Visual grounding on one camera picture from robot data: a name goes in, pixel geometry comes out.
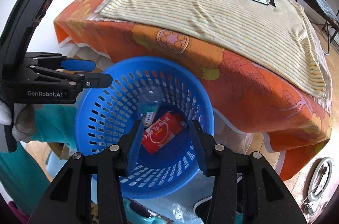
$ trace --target bottle label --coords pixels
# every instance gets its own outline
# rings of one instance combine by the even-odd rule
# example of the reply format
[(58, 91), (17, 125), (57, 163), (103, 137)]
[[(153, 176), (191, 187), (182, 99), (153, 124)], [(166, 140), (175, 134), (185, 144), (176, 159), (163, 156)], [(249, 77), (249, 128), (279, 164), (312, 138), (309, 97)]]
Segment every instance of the bottle label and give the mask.
[(145, 106), (143, 109), (144, 127), (149, 127), (155, 118), (159, 106)]

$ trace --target basket hole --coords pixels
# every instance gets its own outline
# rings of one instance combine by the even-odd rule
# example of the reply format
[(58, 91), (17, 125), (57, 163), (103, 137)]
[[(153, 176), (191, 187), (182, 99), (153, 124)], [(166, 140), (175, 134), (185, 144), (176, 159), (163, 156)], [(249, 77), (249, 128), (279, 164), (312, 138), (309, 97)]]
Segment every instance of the basket hole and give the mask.
[(136, 71), (136, 74), (139, 78), (142, 78), (141, 72), (139, 70)]

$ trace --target red box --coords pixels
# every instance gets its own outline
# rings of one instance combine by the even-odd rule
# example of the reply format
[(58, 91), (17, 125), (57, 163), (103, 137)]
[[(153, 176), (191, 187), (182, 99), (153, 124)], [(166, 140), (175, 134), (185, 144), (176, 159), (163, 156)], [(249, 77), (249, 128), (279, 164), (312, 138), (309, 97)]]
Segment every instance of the red box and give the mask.
[(180, 114), (166, 112), (161, 118), (144, 131), (141, 144), (150, 154), (156, 153), (180, 131), (186, 127), (186, 123)]

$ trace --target cable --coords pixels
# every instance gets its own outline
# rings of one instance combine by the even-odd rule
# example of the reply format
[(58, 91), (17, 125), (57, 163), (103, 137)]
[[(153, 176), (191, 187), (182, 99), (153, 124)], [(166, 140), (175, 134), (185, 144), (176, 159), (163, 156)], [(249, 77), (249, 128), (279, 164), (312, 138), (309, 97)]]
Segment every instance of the cable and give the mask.
[(304, 201), (301, 203), (301, 204), (304, 204), (304, 202), (307, 200), (307, 198), (309, 198), (309, 196), (313, 193), (313, 191), (317, 188), (317, 187), (321, 187), (321, 190), (322, 190), (322, 185), (316, 185), (314, 188), (313, 188), (313, 190), (310, 192), (310, 194), (304, 199)]

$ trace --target orange bedsheet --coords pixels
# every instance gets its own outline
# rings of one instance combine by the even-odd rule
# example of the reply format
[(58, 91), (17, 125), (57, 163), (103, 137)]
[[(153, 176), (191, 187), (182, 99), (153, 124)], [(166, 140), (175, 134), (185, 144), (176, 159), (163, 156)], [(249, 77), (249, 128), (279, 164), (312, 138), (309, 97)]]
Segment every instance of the orange bedsheet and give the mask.
[(154, 55), (196, 75), (212, 105), (238, 130), (267, 133), (268, 151), (281, 151), (276, 170), (290, 179), (328, 142), (330, 115), (308, 94), (254, 62), (214, 44), (162, 28), (87, 21), (103, 0), (76, 0), (55, 19), (61, 45), (88, 45), (113, 62)]

